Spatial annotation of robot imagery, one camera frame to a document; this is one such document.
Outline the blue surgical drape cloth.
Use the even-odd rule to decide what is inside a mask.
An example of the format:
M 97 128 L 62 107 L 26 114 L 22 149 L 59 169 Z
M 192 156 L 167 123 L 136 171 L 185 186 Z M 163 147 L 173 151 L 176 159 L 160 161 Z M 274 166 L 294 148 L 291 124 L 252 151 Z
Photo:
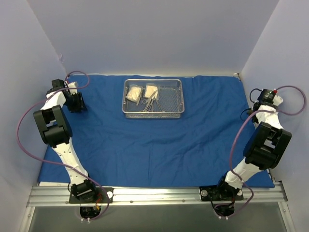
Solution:
M 178 119 L 128 119 L 122 112 L 126 76 L 70 77 L 83 86 L 88 110 L 65 115 L 75 152 L 90 177 L 105 186 L 195 187 L 218 183 L 237 165 L 253 124 L 232 143 L 247 108 L 234 77 L 182 78 L 185 111 Z

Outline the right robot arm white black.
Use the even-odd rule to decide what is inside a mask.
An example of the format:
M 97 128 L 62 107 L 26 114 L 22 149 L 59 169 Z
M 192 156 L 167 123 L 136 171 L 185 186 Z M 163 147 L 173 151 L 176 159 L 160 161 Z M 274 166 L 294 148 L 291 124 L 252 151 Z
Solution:
M 244 148 L 242 161 L 215 186 L 217 198 L 235 197 L 244 182 L 261 171 L 275 168 L 281 160 L 292 134 L 279 122 L 278 106 L 283 99 L 277 92 L 276 89 L 263 89 L 249 111 L 245 123 L 251 120 L 257 127 Z

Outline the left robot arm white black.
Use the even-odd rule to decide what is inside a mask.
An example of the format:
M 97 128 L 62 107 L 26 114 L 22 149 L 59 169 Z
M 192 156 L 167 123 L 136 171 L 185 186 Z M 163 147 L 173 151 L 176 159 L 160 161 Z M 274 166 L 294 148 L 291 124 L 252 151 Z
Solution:
M 88 179 L 88 172 L 74 150 L 72 129 L 62 109 L 66 106 L 71 113 L 87 110 L 77 87 L 77 82 L 53 80 L 43 107 L 35 111 L 33 116 L 43 142 L 58 154 L 65 165 L 71 184 L 69 192 L 75 199 L 91 203 L 96 200 L 98 191 Z

